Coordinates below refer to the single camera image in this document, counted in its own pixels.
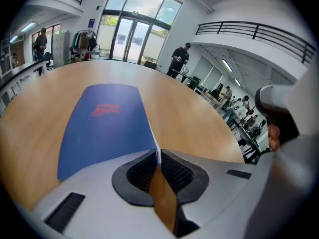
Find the textured black rubber pad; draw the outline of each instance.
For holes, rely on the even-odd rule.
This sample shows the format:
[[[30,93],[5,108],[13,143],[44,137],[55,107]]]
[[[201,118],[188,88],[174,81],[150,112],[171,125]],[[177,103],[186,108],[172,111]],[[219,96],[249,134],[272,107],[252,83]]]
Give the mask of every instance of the textured black rubber pad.
[[[116,193],[131,205],[154,206],[149,194],[151,180],[156,170],[156,152],[146,154],[118,167],[112,175]]]
[[[234,175],[236,177],[244,178],[244,179],[249,179],[251,176],[251,173],[242,172],[242,171],[233,170],[233,169],[228,170],[227,173],[230,175]]]
[[[209,183],[204,169],[166,149],[161,151],[161,171],[181,205],[196,201]]]
[[[76,210],[83,202],[85,196],[70,193],[55,210],[45,219],[45,223],[54,230],[62,233],[68,225]]]

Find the human hand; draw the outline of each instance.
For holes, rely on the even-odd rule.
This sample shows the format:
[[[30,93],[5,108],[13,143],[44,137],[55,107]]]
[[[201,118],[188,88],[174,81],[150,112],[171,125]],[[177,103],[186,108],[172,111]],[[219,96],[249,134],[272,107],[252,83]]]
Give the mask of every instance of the human hand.
[[[276,151],[280,147],[280,142],[278,137],[280,136],[279,127],[274,124],[270,124],[268,126],[268,140],[269,140],[269,147],[272,151]]]

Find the fluorescent light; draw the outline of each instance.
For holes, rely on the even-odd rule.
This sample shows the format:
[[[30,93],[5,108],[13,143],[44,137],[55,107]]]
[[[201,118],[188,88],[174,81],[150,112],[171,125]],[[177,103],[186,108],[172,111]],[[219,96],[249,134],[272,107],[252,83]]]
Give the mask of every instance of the fluorescent light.
[[[10,40],[10,43],[14,42],[16,39],[18,38],[18,36],[14,36],[11,40]]]
[[[238,86],[240,86],[240,83],[237,79],[235,79],[235,82],[237,83]]]
[[[227,62],[226,62],[225,59],[223,59],[223,62],[224,62],[224,64],[227,66],[227,69],[232,72],[233,70],[231,70],[231,68],[229,67],[229,65],[227,64]]]
[[[33,27],[35,25],[35,22],[31,22],[28,26],[26,26],[24,29],[22,29],[22,32],[26,32],[30,27]]]

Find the light fixture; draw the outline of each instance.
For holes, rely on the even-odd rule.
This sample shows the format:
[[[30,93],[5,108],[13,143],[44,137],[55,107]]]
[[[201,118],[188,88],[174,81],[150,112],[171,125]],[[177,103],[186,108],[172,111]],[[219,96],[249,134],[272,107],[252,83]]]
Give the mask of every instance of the light fixture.
[[[28,26],[26,26],[24,29],[22,29],[22,32],[26,32],[29,28],[33,27],[35,25],[35,22],[31,22]]]
[[[11,40],[10,40],[10,43],[14,42],[16,39],[18,38],[18,36],[14,36]]]
[[[235,79],[235,82],[237,83],[238,86],[240,86],[240,83],[237,79]]]
[[[231,70],[230,66],[227,64],[225,59],[223,59],[223,62],[226,65],[227,69],[232,72],[233,70]]]

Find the round table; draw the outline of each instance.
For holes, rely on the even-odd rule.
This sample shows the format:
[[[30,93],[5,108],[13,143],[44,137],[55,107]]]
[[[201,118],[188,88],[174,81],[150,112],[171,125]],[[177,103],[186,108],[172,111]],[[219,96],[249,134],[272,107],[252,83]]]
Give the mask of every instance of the round table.
[[[222,117],[184,84],[131,63],[74,63],[37,78],[14,98],[0,119],[1,180],[14,201],[31,209],[59,185],[57,163],[65,127],[85,88],[99,83],[139,89],[160,148],[243,162]]]

